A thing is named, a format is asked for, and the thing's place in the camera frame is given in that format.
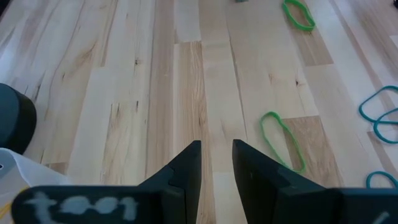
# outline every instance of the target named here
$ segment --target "white bag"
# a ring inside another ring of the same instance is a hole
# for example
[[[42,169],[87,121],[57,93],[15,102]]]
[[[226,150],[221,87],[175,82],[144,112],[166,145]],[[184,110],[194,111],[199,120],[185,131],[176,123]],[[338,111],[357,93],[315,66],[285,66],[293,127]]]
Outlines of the white bag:
[[[25,158],[11,150],[0,148],[0,208],[12,202],[27,187],[38,185],[68,185],[65,175]],[[0,224],[10,224],[8,212]]]

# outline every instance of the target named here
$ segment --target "green rubber band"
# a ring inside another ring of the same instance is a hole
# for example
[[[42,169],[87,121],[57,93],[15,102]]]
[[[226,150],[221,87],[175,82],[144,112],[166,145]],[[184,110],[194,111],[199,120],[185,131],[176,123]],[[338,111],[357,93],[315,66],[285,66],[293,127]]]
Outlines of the green rubber band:
[[[278,123],[279,123],[279,125],[282,127],[282,129],[284,129],[285,131],[287,131],[288,134],[290,135],[290,137],[293,139],[293,143],[294,143],[294,146],[295,146],[295,148],[296,148],[296,150],[297,150],[298,157],[300,158],[301,169],[295,170],[295,169],[289,167],[289,166],[282,160],[282,158],[279,156],[278,152],[275,150],[275,148],[272,146],[272,144],[271,144],[271,143],[269,142],[269,140],[267,139],[266,132],[264,131],[264,126],[263,126],[263,124],[264,124],[265,119],[266,119],[268,116],[274,117],[274,118],[278,121]],[[296,173],[301,174],[302,172],[305,172],[305,168],[306,168],[307,165],[306,165],[306,163],[305,163],[305,159],[304,159],[303,154],[302,154],[302,152],[301,152],[301,148],[300,148],[300,146],[299,146],[299,144],[298,144],[296,138],[294,137],[293,133],[291,132],[291,130],[289,129],[289,127],[286,126],[286,124],[282,121],[282,119],[280,118],[280,116],[279,116],[276,112],[273,112],[273,111],[270,111],[270,112],[266,113],[266,114],[261,118],[261,120],[260,120],[260,127],[261,127],[262,137],[264,138],[264,140],[265,140],[265,142],[268,144],[268,146],[271,148],[271,151],[275,154],[277,160],[278,160],[283,166],[289,168],[290,170],[292,170],[292,171],[294,171],[294,172],[296,172]]]
[[[296,21],[296,19],[293,17],[293,15],[290,13],[289,8],[287,7],[287,4],[293,4],[297,7],[299,7],[303,12],[304,12],[304,16],[305,19],[308,21],[309,26],[303,25],[299,22]],[[282,9],[285,11],[287,17],[290,19],[290,21],[292,21],[293,25],[303,31],[312,31],[315,28],[315,21],[313,20],[310,11],[308,10],[308,8],[303,5],[301,2],[296,1],[296,0],[285,0],[282,3]]]

